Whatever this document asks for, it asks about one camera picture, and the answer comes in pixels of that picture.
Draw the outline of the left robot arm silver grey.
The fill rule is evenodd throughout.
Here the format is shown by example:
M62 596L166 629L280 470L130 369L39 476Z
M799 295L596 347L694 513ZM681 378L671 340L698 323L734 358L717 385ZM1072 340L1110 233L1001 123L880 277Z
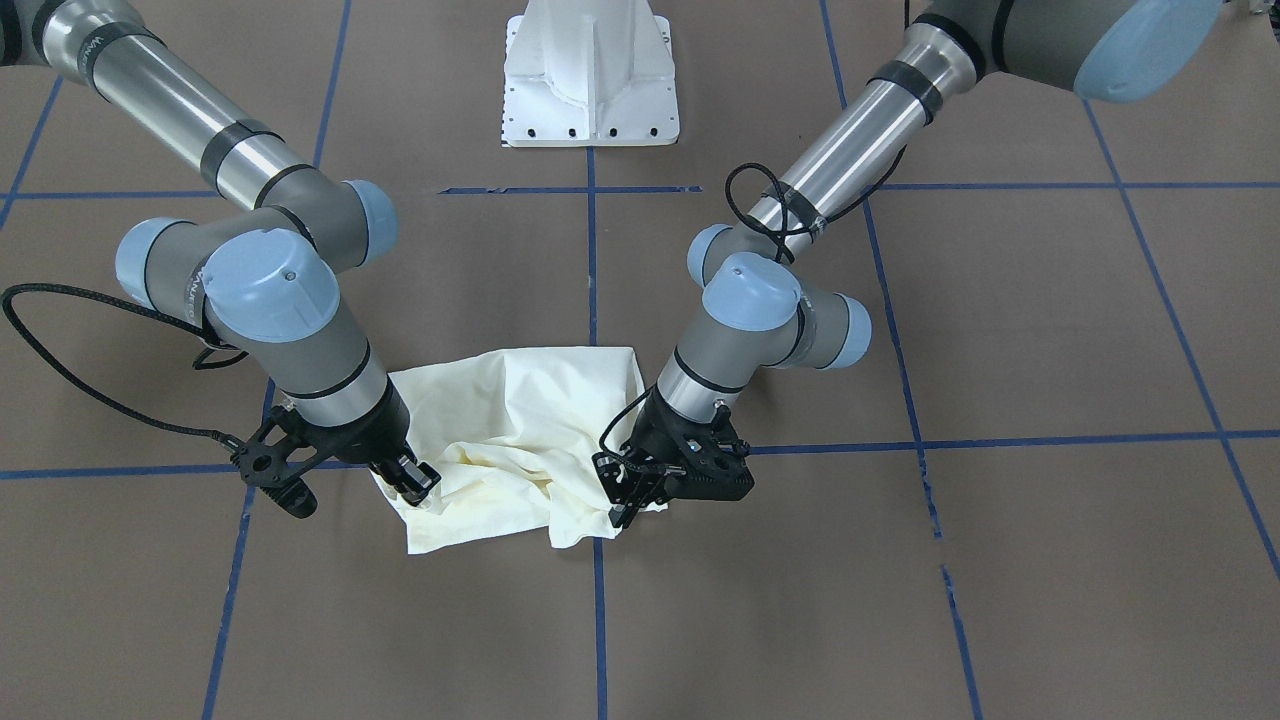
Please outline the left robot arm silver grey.
M868 310L794 274L796 258L860 208L910 138L952 97L1005 73L1105 102L1134 102L1194 56L1217 1L934 1L905 28L900 53L732 225L695 236L687 273L700 307L657 382L627 410L634 428L593 457L627 528L675 498L739 501L754 486L749 443L733 429L739 396L763 366L840 369L872 338Z

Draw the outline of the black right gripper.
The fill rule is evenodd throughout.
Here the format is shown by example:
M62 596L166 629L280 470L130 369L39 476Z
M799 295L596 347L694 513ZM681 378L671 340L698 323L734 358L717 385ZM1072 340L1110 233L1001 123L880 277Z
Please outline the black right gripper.
M339 427L305 423L306 442L342 462L366 464L406 503L417 507L440 482L426 462L416 462L407 434L410 410L388 380L378 405L356 421Z

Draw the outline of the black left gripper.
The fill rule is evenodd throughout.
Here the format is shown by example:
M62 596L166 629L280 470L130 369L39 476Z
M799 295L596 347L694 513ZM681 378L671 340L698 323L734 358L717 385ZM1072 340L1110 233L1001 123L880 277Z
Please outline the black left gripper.
M646 388L634 402L636 411L630 437L622 443L622 460L595 452L591 464L611 503L611 525L626 529L645 509L664 509L669 502L664 483L677 459L668 423L675 414L659 389Z

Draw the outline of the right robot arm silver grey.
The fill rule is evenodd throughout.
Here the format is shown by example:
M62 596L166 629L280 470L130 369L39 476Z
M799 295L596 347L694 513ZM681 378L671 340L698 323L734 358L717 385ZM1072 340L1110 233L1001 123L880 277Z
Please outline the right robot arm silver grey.
M342 299L337 275L397 241L389 197L335 182L175 55L127 1L5 1L3 64L50 67L138 122L238 209L141 222L116 250L123 307L253 357L284 400L246 439L206 429L247 486L296 518L305 473L364 464L411 505L439 482L407 439L410 410Z

